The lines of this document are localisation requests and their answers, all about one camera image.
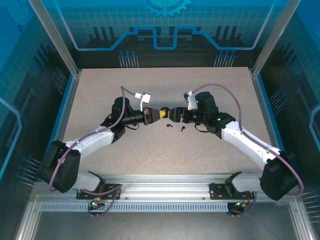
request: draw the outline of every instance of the speckled tabletop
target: speckled tabletop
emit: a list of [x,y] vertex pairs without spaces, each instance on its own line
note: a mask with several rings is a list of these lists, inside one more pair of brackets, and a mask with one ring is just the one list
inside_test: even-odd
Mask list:
[[[269,143],[248,68],[185,67],[185,68],[117,68],[83,69],[76,90],[64,141],[79,138],[94,129],[111,113],[120,86],[136,93],[149,93],[150,108],[186,107],[183,94],[207,83],[229,88],[242,109],[242,125]],[[210,91],[221,112],[238,119],[237,105],[224,90]],[[127,94],[133,109],[139,100]],[[82,171],[97,174],[208,174],[256,172],[258,166],[235,146],[214,134],[200,133],[193,124],[173,123],[161,119],[155,124],[140,124],[120,140],[100,148],[80,163]]]

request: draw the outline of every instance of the yellow object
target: yellow object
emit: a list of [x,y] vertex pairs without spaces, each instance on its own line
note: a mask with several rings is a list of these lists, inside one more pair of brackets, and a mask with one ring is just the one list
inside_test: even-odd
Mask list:
[[165,111],[159,110],[159,112],[160,112],[160,118],[163,118],[163,117],[166,115],[166,112],[165,112]]

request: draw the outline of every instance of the gear graphic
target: gear graphic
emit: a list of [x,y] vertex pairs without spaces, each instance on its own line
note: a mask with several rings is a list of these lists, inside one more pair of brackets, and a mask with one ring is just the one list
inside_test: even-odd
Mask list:
[[22,24],[29,16],[29,7],[27,0],[0,0],[0,7],[6,6],[11,17]]
[[191,4],[191,0],[142,0],[144,10],[149,10],[150,14],[157,17],[168,15],[173,17],[174,14],[180,14],[180,10],[187,9],[187,4]]

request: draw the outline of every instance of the black mounting plate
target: black mounting plate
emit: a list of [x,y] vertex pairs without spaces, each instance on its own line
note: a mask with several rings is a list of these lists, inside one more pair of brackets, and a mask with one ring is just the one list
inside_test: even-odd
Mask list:
[[[245,192],[234,191],[232,196],[229,195],[225,188],[225,184],[211,183],[209,185],[211,200],[247,200],[248,195]],[[255,199],[255,194],[250,192],[250,200]]]
[[[105,184],[104,185],[104,190],[103,190],[103,193],[106,192],[106,191],[109,191],[111,189],[114,189],[116,187],[120,186],[120,184]],[[115,197],[115,194],[116,194],[117,190],[114,190],[112,192],[110,192],[109,194],[105,194],[102,196],[102,200],[113,200],[114,197]],[[96,198],[97,196],[95,195],[91,195],[91,194],[87,194],[83,191],[78,191],[76,193],[76,199],[78,200],[93,200],[94,198]],[[119,200],[120,199],[120,192],[118,194],[118,196],[115,198],[116,200]]]

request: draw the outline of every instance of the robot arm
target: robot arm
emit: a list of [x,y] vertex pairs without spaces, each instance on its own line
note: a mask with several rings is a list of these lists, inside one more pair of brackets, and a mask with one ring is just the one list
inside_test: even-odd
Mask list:
[[140,123],[148,125],[160,118],[169,117],[177,123],[203,124],[210,133],[235,145],[261,168],[262,172],[237,172],[230,176],[225,181],[225,188],[231,196],[233,193],[253,191],[264,192],[271,199],[279,200],[297,185],[297,179],[292,171],[274,153],[290,165],[293,164],[291,157],[280,149],[263,142],[246,129],[240,129],[239,123],[234,117],[219,112],[214,97],[209,92],[201,92],[196,96],[192,92],[187,92],[184,97],[189,103],[188,107],[173,109],[164,107],[161,110],[142,107],[143,102],[149,102],[150,95],[144,93],[135,96],[140,98],[140,110],[133,110],[126,98],[124,114],[120,122],[114,127],[103,130],[119,119],[123,106],[122,97],[114,101],[110,117],[107,117],[94,132],[66,143],[53,142],[39,168],[39,177],[49,183],[59,159],[71,146],[77,143],[66,155],[52,186],[61,193],[65,193],[71,188],[102,193],[100,186],[104,185],[104,180],[92,172],[79,172],[80,161],[97,149],[116,142],[125,133],[127,125]]
[[58,140],[54,141],[39,168],[39,178],[46,183],[50,183],[59,159],[71,146],[76,144],[61,163],[52,186],[61,193],[65,193],[72,188],[96,191],[102,179],[92,172],[79,172],[80,162],[99,148],[116,142],[126,132],[126,126],[152,124],[165,115],[163,111],[142,107],[142,103],[149,102],[149,94],[136,94],[136,97],[140,99],[140,110],[133,110],[130,106],[130,101],[126,98],[124,114],[120,122],[111,129],[105,130],[106,127],[113,125],[120,117],[123,106],[122,97],[114,101],[110,116],[95,131],[65,143]]
[[219,112],[214,97],[209,92],[201,92],[196,96],[187,92],[184,98],[188,107],[169,110],[168,115],[173,122],[203,124],[210,133],[248,155],[262,170],[258,173],[233,174],[231,179],[226,180],[225,185],[230,194],[235,191],[264,192],[269,198],[277,201],[297,185],[298,181],[292,171],[271,152],[279,155],[289,165],[294,164],[293,157],[263,142],[246,129],[240,129],[234,117]]

